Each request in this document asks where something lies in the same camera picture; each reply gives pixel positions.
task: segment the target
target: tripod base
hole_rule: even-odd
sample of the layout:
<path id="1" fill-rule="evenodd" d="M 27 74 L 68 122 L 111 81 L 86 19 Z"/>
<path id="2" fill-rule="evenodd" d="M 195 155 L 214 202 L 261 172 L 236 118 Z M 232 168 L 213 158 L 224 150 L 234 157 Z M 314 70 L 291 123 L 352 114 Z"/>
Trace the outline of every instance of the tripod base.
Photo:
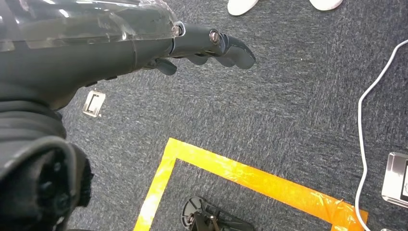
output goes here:
<path id="1" fill-rule="evenodd" d="M 251 224 L 198 196 L 190 198 L 185 204 L 181 222 L 189 231 L 255 231 Z"/>

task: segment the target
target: prosthetic arm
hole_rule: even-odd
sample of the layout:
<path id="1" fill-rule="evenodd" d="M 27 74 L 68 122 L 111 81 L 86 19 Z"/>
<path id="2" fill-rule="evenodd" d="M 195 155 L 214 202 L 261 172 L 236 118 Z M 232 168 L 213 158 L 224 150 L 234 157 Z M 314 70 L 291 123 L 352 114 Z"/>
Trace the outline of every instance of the prosthetic arm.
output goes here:
<path id="1" fill-rule="evenodd" d="M 161 0 L 0 0 L 0 230 L 65 230 L 93 174 L 65 140 L 76 91 L 140 69 L 255 63 L 240 40 L 176 20 Z"/>

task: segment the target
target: orange tape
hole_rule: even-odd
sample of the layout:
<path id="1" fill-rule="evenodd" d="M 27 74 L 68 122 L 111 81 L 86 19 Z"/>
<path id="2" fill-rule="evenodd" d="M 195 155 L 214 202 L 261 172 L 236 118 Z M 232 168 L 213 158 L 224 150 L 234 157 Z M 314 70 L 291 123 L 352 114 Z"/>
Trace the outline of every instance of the orange tape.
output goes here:
<path id="1" fill-rule="evenodd" d="M 170 138 L 134 231 L 150 230 L 176 158 L 325 220 L 332 224 L 331 231 L 364 230 L 354 207 L 342 200 Z M 367 222 L 368 213 L 360 212 Z"/>

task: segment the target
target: white sneaker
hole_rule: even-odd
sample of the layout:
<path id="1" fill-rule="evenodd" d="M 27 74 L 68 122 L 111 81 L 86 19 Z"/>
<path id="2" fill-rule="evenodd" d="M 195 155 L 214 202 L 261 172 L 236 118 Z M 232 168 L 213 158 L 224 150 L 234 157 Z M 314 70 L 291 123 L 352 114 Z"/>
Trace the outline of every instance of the white sneaker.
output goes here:
<path id="1" fill-rule="evenodd" d="M 343 0 L 310 0 L 312 5 L 321 11 L 329 11 L 338 7 Z"/>
<path id="2" fill-rule="evenodd" d="M 228 12 L 235 16 L 244 14 L 254 7 L 257 2 L 258 0 L 229 0 Z"/>

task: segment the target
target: white cable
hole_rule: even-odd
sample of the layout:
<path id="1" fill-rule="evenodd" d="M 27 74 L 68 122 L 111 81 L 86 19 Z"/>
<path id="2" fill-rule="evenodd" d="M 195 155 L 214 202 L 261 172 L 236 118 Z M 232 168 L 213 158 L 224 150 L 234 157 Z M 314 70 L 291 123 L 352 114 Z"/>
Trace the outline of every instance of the white cable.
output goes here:
<path id="1" fill-rule="evenodd" d="M 361 218 L 360 209 L 358 207 L 361 190 L 363 189 L 364 181 L 366 180 L 366 176 L 367 176 L 367 161 L 366 161 L 366 154 L 364 152 L 363 128 L 362 128 L 362 125 L 361 125 L 361 114 L 362 114 L 361 113 L 361 104 L 363 103 L 363 99 L 377 85 L 377 83 L 381 80 L 381 78 L 383 77 L 385 72 L 388 70 L 388 68 L 390 67 L 391 63 L 394 60 L 394 57 L 395 57 L 395 54 L 396 54 L 397 50 L 400 47 L 402 47 L 403 45 L 407 44 L 407 43 L 408 43 L 408 40 L 405 40 L 405 41 L 401 42 L 400 44 L 398 44 L 398 46 L 396 46 L 394 48 L 394 51 L 391 54 L 390 60 L 388 60 L 387 65 L 385 65 L 385 67 L 382 70 L 382 72 L 380 73 L 380 75 L 371 84 L 371 86 L 363 93 L 360 100 L 358 101 L 358 118 L 357 118 L 357 122 L 358 122 L 358 136 L 359 136 L 359 140 L 360 140 L 361 158 L 363 160 L 363 175 L 361 176 L 361 181 L 360 181 L 360 184 L 358 185 L 358 189 L 357 189 L 357 193 L 356 193 L 356 200 L 355 200 L 355 207 L 356 207 L 356 215 L 357 215 L 358 221 L 360 222 L 361 226 L 363 226 L 363 228 L 366 231 L 371 231 L 371 230 L 367 227 L 367 225 L 364 223 L 363 219 Z"/>

